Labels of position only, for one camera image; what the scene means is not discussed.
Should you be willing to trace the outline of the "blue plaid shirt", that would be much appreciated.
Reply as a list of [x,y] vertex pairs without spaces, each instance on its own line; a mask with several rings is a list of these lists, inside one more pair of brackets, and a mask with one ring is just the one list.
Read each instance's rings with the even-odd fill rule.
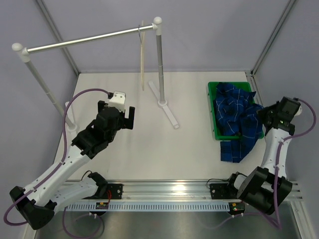
[[263,134],[263,126],[257,116],[257,111],[263,107],[254,103],[255,95],[256,92],[231,83],[218,83],[216,86],[216,125],[222,136],[239,137],[221,141],[220,158],[223,162],[241,162]]

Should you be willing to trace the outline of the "white hanger with metal hook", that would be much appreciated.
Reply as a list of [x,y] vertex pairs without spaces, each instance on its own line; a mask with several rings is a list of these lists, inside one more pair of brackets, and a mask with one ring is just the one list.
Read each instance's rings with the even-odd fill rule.
[[142,91],[145,90],[145,33],[140,29],[144,26],[144,21],[139,25],[139,38],[140,38],[140,77],[141,77],[141,88]]

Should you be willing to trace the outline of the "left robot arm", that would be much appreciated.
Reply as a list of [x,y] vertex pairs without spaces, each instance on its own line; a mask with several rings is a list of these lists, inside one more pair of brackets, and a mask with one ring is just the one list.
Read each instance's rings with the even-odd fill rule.
[[98,102],[98,113],[88,126],[80,131],[60,161],[48,168],[33,183],[10,191],[16,209],[32,229],[48,224],[61,209],[85,198],[102,199],[108,195],[107,180],[97,172],[62,189],[62,184],[79,168],[106,149],[121,129],[134,127],[135,107],[129,108],[129,116],[121,106],[111,102]]

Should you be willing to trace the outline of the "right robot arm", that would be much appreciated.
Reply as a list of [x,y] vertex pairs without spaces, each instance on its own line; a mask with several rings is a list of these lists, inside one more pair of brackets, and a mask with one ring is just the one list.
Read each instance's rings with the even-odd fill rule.
[[230,176],[225,186],[229,197],[240,199],[271,215],[289,195],[293,185],[287,180],[286,157],[295,133],[291,121],[300,113],[299,100],[288,97],[257,112],[266,129],[263,161],[248,176],[239,172]]

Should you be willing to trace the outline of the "green plastic tray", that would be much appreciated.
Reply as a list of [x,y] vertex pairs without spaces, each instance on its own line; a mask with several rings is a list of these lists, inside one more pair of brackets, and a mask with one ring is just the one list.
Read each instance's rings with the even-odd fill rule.
[[248,82],[209,82],[208,95],[216,140],[240,140],[244,136],[251,139],[264,137],[259,122],[253,126],[241,124],[248,116],[256,116],[257,110],[261,108],[254,102],[256,92],[251,91]]

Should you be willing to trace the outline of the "silver clothes rack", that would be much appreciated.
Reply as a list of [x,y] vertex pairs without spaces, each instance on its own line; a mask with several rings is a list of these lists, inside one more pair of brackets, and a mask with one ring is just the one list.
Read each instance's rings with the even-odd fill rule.
[[165,112],[168,120],[172,124],[174,129],[179,128],[179,124],[177,122],[177,119],[173,115],[172,111],[170,110],[167,100],[165,99],[165,93],[164,93],[164,71],[163,71],[163,59],[162,59],[162,18],[157,16],[153,19],[153,23],[146,25],[146,26],[138,26],[136,28],[130,28],[126,30],[120,30],[116,32],[110,32],[95,36],[89,36],[79,39],[73,39],[73,40],[67,40],[62,41],[54,44],[49,45],[43,45],[33,48],[27,48],[24,47],[20,43],[14,43],[11,48],[12,50],[19,56],[20,60],[27,66],[30,73],[34,76],[38,84],[42,87],[44,92],[46,93],[47,97],[50,99],[51,103],[54,105],[54,107],[57,109],[57,111],[60,113],[60,115],[64,115],[65,109],[61,106],[61,104],[57,101],[53,93],[50,91],[48,86],[46,85],[44,79],[39,74],[38,70],[35,68],[33,63],[31,62],[30,55],[35,54],[38,52],[44,52],[48,50],[54,50],[54,49],[60,49],[60,48],[66,48],[68,46],[74,46],[79,44],[84,44],[88,42],[98,41],[98,40],[104,40],[107,38],[127,35],[127,34],[133,34],[137,33],[140,37],[141,41],[141,52],[143,52],[143,33],[146,31],[154,31],[156,34],[156,44],[157,44],[157,58],[158,58],[158,73],[159,73],[159,88],[156,88],[155,84],[150,81],[149,87],[151,88],[152,92],[154,93],[155,97],[158,100],[158,106],[163,109]]

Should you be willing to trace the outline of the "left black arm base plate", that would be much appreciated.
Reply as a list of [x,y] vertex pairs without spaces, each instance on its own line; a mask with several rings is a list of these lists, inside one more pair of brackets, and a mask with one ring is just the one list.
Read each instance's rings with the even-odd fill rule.
[[107,186],[102,187],[100,192],[100,199],[120,200],[123,194],[123,184],[109,183]]

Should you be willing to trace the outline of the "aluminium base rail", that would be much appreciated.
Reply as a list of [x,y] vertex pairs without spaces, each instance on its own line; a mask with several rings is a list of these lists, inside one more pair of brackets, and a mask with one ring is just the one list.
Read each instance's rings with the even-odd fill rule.
[[122,184],[123,202],[210,202],[208,185],[218,180],[108,180]]

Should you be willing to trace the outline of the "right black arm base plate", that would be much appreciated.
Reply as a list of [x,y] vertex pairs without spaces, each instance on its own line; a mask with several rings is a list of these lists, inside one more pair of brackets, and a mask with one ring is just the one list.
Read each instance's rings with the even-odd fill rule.
[[237,199],[238,190],[228,183],[210,183],[208,187],[213,200]]

